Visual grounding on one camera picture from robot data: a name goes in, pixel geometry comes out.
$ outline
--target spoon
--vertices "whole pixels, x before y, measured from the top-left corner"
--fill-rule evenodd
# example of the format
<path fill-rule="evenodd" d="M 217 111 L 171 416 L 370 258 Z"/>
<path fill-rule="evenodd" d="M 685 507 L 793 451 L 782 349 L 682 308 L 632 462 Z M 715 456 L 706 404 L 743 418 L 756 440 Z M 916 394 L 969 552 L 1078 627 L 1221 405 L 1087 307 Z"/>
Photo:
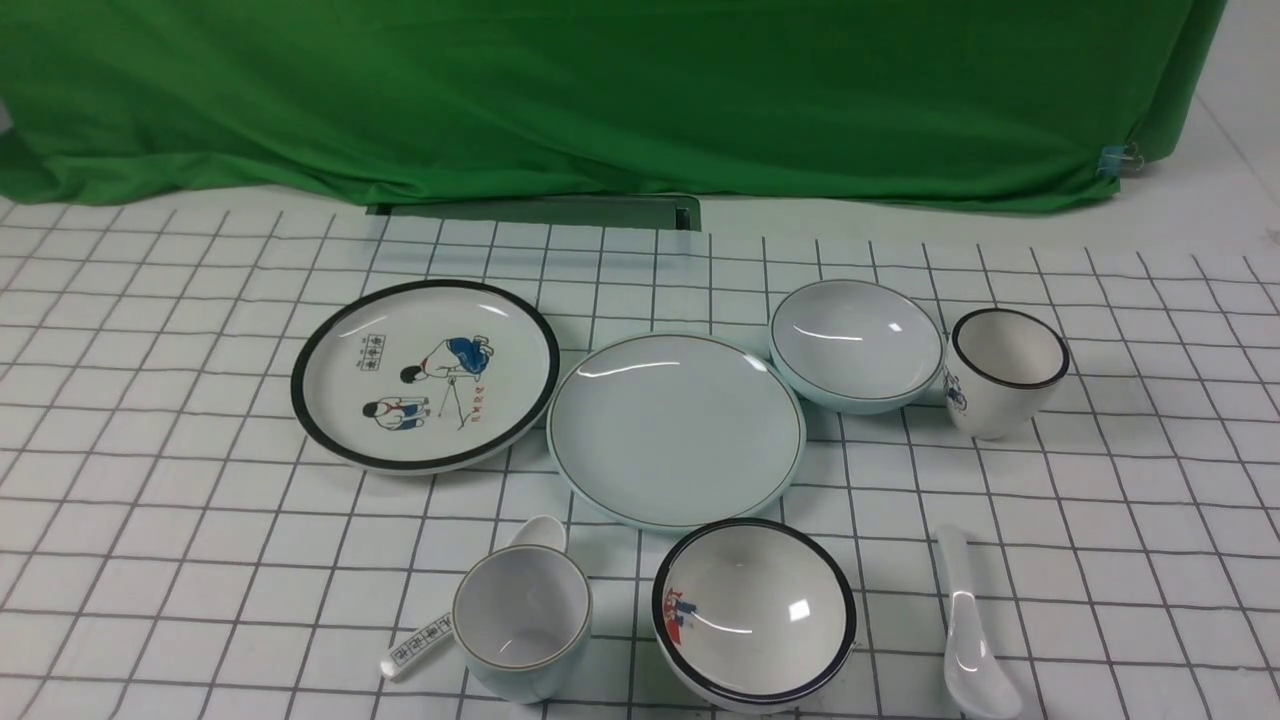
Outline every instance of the spoon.
<path fill-rule="evenodd" d="M 942 659 L 942 676 L 947 682 L 947 691 L 960 710 L 974 720 L 1012 720 L 1023 712 L 1023 698 L 996 662 L 982 629 L 978 603 L 973 597 L 969 542 L 955 525 L 934 528 L 933 537 L 942 551 L 947 588 L 951 592 L 947 651 Z"/>
<path fill-rule="evenodd" d="M 550 515 L 538 515 L 536 518 L 530 518 L 516 530 L 507 547 L 541 544 L 564 552 L 567 543 L 568 536 L 564 533 L 564 525 L 559 520 Z M 412 635 L 404 638 L 404 642 L 383 653 L 378 661 L 378 666 L 381 669 L 384 678 L 397 680 L 410 667 L 417 665 L 417 661 L 426 656 L 428 650 L 452 637 L 453 614 L 445 612 L 415 630 Z"/>

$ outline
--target white cup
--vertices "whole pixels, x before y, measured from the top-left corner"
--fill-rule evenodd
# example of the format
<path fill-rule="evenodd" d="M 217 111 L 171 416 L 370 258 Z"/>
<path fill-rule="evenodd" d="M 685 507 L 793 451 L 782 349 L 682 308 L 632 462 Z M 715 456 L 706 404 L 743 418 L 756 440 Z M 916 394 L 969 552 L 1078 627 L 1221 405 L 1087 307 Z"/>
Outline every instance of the white cup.
<path fill-rule="evenodd" d="M 1071 366 L 1066 341 L 1036 318 L 987 307 L 951 329 L 947 411 L 960 432 L 996 439 L 1044 406 Z"/>
<path fill-rule="evenodd" d="M 567 555 L 499 550 L 462 578 L 453 633 L 467 669 L 495 696 L 541 702 L 577 669 L 591 638 L 591 587 Z"/>

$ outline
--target cup with black rim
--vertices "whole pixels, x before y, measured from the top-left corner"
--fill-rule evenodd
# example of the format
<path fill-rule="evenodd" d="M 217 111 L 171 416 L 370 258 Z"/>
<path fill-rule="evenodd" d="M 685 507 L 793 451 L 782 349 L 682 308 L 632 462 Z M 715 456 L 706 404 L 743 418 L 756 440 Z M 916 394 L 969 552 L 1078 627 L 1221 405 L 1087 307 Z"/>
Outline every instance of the cup with black rim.
<path fill-rule="evenodd" d="M 1044 322 L 986 307 L 951 328 L 945 369 L 947 413 L 978 439 L 997 439 L 1025 423 L 1057 389 L 1071 352 Z"/>

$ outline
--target plate with cartoon illustration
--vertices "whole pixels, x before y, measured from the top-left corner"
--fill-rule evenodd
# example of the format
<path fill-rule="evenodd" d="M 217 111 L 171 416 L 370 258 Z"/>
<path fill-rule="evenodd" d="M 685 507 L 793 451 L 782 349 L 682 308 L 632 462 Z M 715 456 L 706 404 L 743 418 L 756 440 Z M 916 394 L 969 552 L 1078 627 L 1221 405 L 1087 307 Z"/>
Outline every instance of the plate with cartoon illustration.
<path fill-rule="evenodd" d="M 338 457 L 421 475 L 518 439 L 558 374 L 556 336 L 531 305 L 481 283 L 421 281 L 325 320 L 298 354 L 291 393 L 303 429 Z"/>

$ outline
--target plate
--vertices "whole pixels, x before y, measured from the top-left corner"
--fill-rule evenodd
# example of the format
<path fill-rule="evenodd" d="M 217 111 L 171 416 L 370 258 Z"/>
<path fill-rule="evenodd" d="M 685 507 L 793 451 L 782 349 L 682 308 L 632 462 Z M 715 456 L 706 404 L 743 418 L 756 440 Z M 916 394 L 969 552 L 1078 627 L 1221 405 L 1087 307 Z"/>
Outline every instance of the plate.
<path fill-rule="evenodd" d="M 791 484 L 805 423 L 782 378 L 722 340 L 648 334 L 590 355 L 547 419 L 561 474 L 632 527 L 682 533 L 753 515 Z"/>
<path fill-rule="evenodd" d="M 547 320 L 466 281 L 389 287 L 343 307 L 293 365 L 293 411 L 326 450 L 369 470 L 421 475 L 484 460 L 541 411 L 559 373 Z"/>

